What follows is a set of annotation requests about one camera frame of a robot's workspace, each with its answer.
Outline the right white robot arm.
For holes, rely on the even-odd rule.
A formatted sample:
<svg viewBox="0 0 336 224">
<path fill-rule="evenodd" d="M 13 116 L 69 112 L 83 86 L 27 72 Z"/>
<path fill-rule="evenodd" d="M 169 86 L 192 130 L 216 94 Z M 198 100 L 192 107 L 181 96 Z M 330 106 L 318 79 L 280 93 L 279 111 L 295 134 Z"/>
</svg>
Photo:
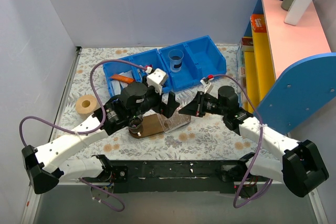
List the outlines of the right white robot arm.
<svg viewBox="0 0 336 224">
<path fill-rule="evenodd" d="M 224 169 L 225 178 L 248 181 L 261 176 L 285 184 L 298 197 L 304 197 L 329 178 L 315 143 L 294 140 L 262 125 L 239 106 L 238 95 L 230 86 L 220 87 L 217 97 L 199 91 L 179 113 L 200 118 L 207 113 L 221 115 L 229 130 L 256 142 L 275 157 L 268 160 L 256 152 L 249 153 L 235 166 Z"/>
</svg>

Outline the clear textured acrylic holder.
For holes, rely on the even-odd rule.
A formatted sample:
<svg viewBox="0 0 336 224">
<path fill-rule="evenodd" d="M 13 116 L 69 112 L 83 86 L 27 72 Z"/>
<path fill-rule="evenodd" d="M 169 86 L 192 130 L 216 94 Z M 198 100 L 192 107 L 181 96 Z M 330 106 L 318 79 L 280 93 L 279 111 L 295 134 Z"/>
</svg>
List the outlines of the clear textured acrylic holder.
<svg viewBox="0 0 336 224">
<path fill-rule="evenodd" d="M 168 133 L 189 124 L 191 116 L 175 112 L 170 118 L 166 118 L 165 116 L 158 114 L 158 119 L 163 131 Z"/>
</svg>

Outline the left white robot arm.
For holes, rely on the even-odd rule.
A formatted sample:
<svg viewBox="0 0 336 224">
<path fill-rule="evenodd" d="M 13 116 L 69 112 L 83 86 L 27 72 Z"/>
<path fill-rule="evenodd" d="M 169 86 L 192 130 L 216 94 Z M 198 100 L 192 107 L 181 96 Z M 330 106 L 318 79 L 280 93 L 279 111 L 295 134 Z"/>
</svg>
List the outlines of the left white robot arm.
<svg viewBox="0 0 336 224">
<path fill-rule="evenodd" d="M 22 149 L 24 166 L 34 192 L 43 194 L 53 189 L 64 174 L 59 166 L 86 145 L 129 126 L 133 119 L 149 110 L 170 118 L 179 105 L 173 92 L 169 93 L 168 101 L 164 103 L 153 86 L 134 82 L 120 95 L 110 98 L 69 134 L 39 147 L 25 145 Z"/>
</svg>

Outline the dark smoked plastic cup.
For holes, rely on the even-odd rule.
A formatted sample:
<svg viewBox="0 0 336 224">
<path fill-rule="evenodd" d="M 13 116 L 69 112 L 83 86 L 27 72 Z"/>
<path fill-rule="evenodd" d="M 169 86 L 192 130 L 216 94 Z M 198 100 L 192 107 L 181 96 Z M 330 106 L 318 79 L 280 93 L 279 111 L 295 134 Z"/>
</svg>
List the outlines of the dark smoked plastic cup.
<svg viewBox="0 0 336 224">
<path fill-rule="evenodd" d="M 128 126 L 129 132 L 133 134 L 141 134 L 143 132 L 142 119 L 136 117 L 130 120 Z"/>
</svg>

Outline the clear plastic cup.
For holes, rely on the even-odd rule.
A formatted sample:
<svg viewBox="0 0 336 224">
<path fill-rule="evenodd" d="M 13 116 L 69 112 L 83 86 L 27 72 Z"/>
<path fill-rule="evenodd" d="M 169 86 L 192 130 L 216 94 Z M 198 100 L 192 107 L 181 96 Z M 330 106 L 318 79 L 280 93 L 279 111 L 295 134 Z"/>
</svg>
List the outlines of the clear plastic cup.
<svg viewBox="0 0 336 224">
<path fill-rule="evenodd" d="M 172 72 L 179 72 L 182 67 L 182 60 L 184 53 L 181 50 L 173 49 L 169 52 L 168 57 L 170 59 L 170 70 Z"/>
</svg>

